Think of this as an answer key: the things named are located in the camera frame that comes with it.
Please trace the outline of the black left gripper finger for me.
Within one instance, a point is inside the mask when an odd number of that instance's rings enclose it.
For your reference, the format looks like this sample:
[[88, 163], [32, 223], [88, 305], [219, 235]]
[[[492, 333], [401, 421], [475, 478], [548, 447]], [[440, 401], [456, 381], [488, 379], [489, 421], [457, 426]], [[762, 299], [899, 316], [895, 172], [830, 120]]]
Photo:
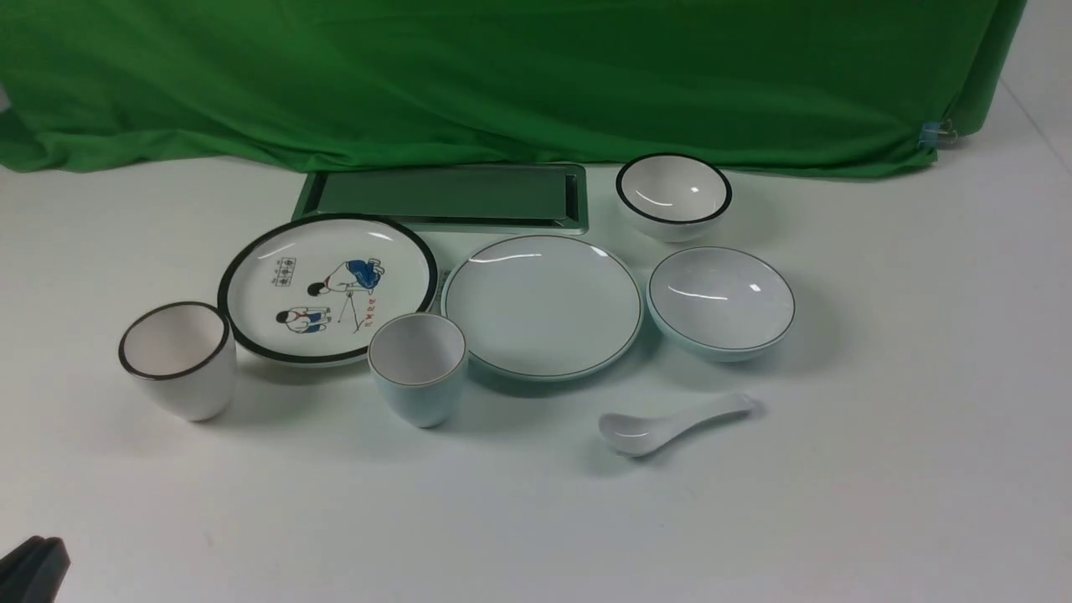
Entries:
[[54, 602], [69, 567], [63, 539], [26, 539], [1, 560], [1, 602]]

